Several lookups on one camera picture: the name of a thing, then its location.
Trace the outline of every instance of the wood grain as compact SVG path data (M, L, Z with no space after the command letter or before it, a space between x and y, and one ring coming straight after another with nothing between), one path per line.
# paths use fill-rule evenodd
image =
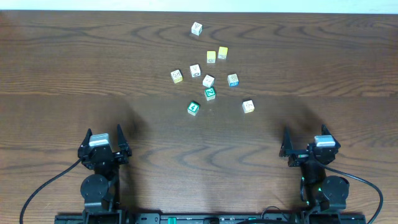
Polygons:
M190 35L194 21L203 24ZM0 15L0 223L77 160L91 128L122 124L133 148L122 203L163 212L304 206L300 170L278 157L289 126L305 147L325 123L342 145L332 167L374 182L397 223L398 16L5 11ZM206 51L228 47L207 65ZM201 78L216 78L207 102ZM173 84L170 72L184 81ZM229 88L227 75L240 84ZM241 103L252 99L253 113ZM190 101L201 104L196 117ZM41 191L26 223L83 210L78 166ZM369 220L377 193L350 180L347 212Z

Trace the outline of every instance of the letter cube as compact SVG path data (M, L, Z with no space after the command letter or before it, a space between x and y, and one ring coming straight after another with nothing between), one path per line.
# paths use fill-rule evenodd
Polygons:
M243 102L242 107L243 107L244 113L250 113L250 112L254 111L253 101L251 101L251 100Z
M228 52L227 47L220 47L218 49L218 59L226 59L227 52Z
M203 85L207 88L210 88L214 84L214 78L206 75L205 78L203 79Z
M216 98L216 91L213 87L208 88L205 90L205 96L207 101L214 100Z
M200 76L200 67L199 67L199 65L189 66L189 69L191 70L192 77Z
M236 74L228 75L228 85L237 86L239 84L238 76Z
M194 22L191 28L192 34L199 35L201 33L201 28L202 28L201 24Z
M215 51L207 52L207 63L216 63L216 52Z
M196 116L199 111L199 104L191 102L188 106L188 113Z
M174 72L171 73L172 74L172 79L174 83L178 83L180 81L182 81L182 74L180 72L180 70L176 70Z

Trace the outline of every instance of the green cube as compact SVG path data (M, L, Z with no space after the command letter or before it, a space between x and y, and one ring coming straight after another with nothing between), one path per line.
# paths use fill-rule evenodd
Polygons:
M214 100L216 98L216 91L213 87L208 88L205 90L205 96L207 101Z
M188 106L188 113L196 116L199 111L199 104L191 102Z

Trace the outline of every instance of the dice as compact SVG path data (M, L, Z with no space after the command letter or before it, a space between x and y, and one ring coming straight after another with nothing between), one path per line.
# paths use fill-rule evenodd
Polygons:
M220 47L218 49L218 59L226 59L227 52L228 52L227 47Z
M182 81L182 74L180 72L180 70L176 70L174 72L171 73L172 74L172 79L174 83L178 83L180 81Z
M216 98L216 91L213 87L208 88L205 90L205 96L207 101L214 100Z
M200 67L199 67L199 65L192 65L192 66L189 66L189 69L190 69L190 71L191 71L192 77L198 77L198 76L200 76Z
M188 113L196 116L199 111L199 107L199 104L195 103L194 101L191 102L188 106Z
M238 76L236 74L228 75L228 85L237 86L239 84Z
M201 28L202 28L202 25L201 25L201 24L199 24L199 23L197 23L197 22L194 22L193 25L192 25L192 28L191 28L192 34L200 35L200 33L201 33Z
M215 51L207 52L207 63L216 63L216 52Z
M244 113L250 113L250 112L254 111L253 101L251 101L251 100L243 102L242 107L243 107Z
M207 88L210 88L214 84L214 78L206 75L205 78L203 79L203 85Z

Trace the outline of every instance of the block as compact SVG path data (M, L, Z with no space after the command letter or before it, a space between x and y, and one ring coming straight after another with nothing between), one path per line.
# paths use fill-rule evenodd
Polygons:
M199 65L189 66L189 70L191 70L192 77L200 76L200 67L199 67Z
M237 86L239 84L237 74L228 75L228 85L229 87Z
M200 35L200 33L201 33L201 28L202 28L202 25L201 25L201 24L199 24L199 23L197 23L197 22L194 22L193 25L192 25L192 28L191 28L192 34Z
M208 88L205 90L205 96L207 101L214 100L216 98L216 91L213 87Z
M174 72L172 72L172 79L174 83L178 83L180 81L182 81L182 74L180 72L180 70L176 70Z
M215 51L207 52L207 63L216 63L216 52Z
M243 102L242 107L243 107L244 113L250 113L250 112L254 111L253 101L251 101L251 100Z
M203 85L207 88L210 88L214 84L214 78L206 75L205 78L203 79Z
M228 53L227 47L220 47L218 49L218 58L219 59L226 59L226 54Z
M199 104L191 102L188 106L188 113L196 116L198 111L199 111Z

